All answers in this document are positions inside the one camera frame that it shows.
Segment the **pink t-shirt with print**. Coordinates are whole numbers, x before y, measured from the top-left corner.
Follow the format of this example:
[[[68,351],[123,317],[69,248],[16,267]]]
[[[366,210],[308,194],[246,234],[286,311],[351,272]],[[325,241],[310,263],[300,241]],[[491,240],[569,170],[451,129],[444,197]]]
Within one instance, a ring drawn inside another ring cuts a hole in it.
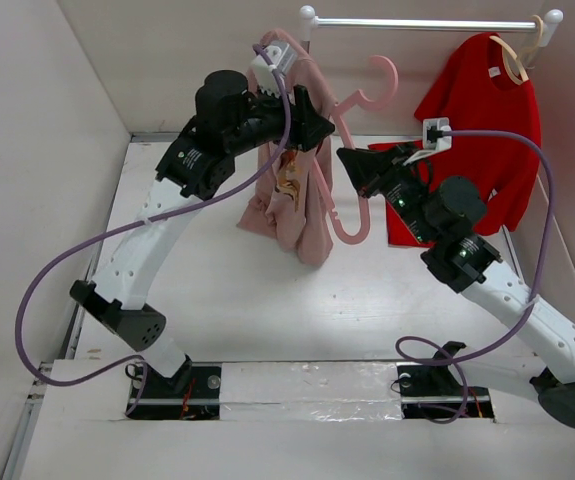
[[[313,58],[299,42],[282,29],[265,33],[261,45],[275,40],[286,41],[297,52],[290,68],[286,88],[307,88],[317,113],[331,116],[336,98]],[[295,252],[299,260],[313,267],[328,258],[333,241],[325,219],[326,208],[312,171],[320,167],[326,185],[333,187],[331,139],[325,138],[308,152],[284,151],[271,169],[255,184],[255,192],[243,212],[238,227],[277,241],[284,251]]]

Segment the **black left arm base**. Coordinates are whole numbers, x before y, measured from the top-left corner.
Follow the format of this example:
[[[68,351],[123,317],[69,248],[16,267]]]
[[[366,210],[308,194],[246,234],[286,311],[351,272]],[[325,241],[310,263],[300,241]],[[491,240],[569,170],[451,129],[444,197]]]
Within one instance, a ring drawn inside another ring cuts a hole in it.
[[[155,372],[147,375],[140,399],[137,399],[143,367],[128,364],[125,374],[130,380],[126,406],[131,420],[158,421],[208,421],[220,419],[220,389],[222,364],[194,364],[189,383],[181,393],[173,392],[164,379]]]

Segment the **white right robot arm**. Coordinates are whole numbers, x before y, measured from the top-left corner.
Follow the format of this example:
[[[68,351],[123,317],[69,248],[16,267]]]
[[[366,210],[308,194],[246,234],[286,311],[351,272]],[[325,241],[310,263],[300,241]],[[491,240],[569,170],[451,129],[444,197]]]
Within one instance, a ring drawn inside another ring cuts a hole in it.
[[[575,429],[575,323],[535,294],[475,233],[486,213],[477,187],[451,176],[430,189],[412,164],[419,152],[404,143],[387,151],[340,148],[337,155],[359,196],[382,196],[418,241],[430,243],[421,259],[433,277],[495,317],[542,363],[515,369],[489,362],[486,349],[475,357],[464,343],[449,342],[419,362],[430,384],[441,393],[480,386],[521,396]]]

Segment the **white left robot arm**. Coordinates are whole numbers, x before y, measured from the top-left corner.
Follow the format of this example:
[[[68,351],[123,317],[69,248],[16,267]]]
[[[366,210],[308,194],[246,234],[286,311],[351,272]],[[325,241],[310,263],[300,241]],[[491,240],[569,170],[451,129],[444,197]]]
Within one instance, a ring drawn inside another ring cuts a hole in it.
[[[163,155],[137,217],[110,261],[71,297],[141,355],[168,396],[189,387],[191,360],[166,331],[147,297],[164,260],[200,208],[213,203],[235,160],[257,147],[308,154],[333,132],[312,80],[266,78],[232,70],[209,74],[195,94],[195,114]]]

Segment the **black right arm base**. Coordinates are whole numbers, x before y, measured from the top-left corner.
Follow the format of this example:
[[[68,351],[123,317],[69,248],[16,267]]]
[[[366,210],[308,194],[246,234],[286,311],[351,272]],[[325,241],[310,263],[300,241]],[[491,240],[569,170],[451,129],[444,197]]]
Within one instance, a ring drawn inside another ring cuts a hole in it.
[[[400,395],[404,420],[424,419],[445,422],[461,407],[463,388],[460,377],[447,367],[425,366],[410,362],[397,364],[398,378],[391,390]],[[469,387],[467,403],[460,419],[494,419],[489,390]]]

